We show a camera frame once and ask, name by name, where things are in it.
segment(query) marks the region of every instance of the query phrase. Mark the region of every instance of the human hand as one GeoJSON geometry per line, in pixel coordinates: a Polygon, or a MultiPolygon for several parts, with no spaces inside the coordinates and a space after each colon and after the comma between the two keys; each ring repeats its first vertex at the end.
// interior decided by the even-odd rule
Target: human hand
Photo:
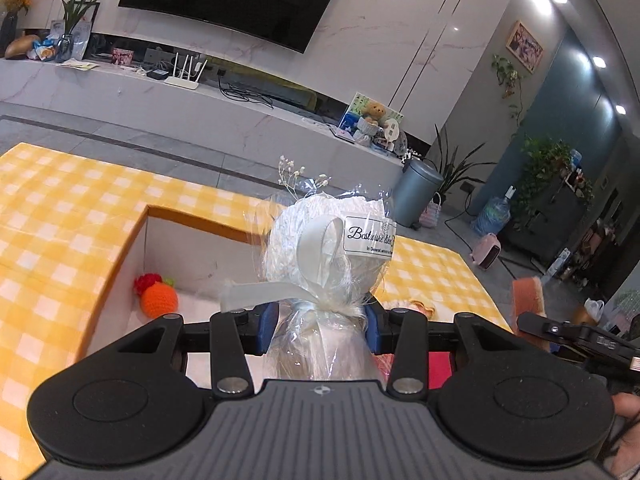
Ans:
{"type": "MultiPolygon", "coordinates": [[[[616,415],[629,420],[640,420],[640,397],[631,394],[613,396],[616,415]]],[[[613,459],[611,473],[618,476],[640,464],[640,424],[633,425],[620,438],[618,453],[613,459]]]]}

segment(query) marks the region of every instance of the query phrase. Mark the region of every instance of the pink space heater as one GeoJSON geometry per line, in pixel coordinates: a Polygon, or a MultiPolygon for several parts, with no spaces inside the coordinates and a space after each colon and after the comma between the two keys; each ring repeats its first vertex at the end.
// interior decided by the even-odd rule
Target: pink space heater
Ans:
{"type": "Polygon", "coordinates": [[[500,254],[500,242],[493,233],[489,233],[480,238],[471,253],[471,259],[478,267],[487,270],[498,257],[498,254],[500,254]]]}

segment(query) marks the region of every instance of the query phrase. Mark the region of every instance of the gray trash can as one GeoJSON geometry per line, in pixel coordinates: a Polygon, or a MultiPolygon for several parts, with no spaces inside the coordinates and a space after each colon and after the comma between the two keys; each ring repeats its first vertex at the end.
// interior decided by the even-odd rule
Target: gray trash can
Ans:
{"type": "Polygon", "coordinates": [[[394,220],[411,227],[433,198],[443,178],[430,164],[412,158],[402,169],[402,176],[391,193],[394,220]]]}

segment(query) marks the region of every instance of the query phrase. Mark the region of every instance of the power outlet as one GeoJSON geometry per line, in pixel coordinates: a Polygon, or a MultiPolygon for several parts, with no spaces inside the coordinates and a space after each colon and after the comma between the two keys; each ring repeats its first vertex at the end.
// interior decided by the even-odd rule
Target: power outlet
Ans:
{"type": "Polygon", "coordinates": [[[462,184],[460,184],[460,189],[464,191],[466,194],[470,195],[476,190],[476,186],[474,186],[468,180],[465,180],[462,184]]]}

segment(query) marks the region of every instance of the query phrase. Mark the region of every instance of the pink basket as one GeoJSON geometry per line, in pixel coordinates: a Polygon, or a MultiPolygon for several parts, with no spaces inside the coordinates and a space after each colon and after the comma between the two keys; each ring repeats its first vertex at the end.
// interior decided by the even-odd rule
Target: pink basket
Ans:
{"type": "Polygon", "coordinates": [[[436,227],[438,225],[438,218],[440,218],[440,210],[442,209],[442,198],[439,193],[433,195],[433,198],[429,202],[427,209],[425,209],[420,215],[420,224],[424,227],[436,227]]]}

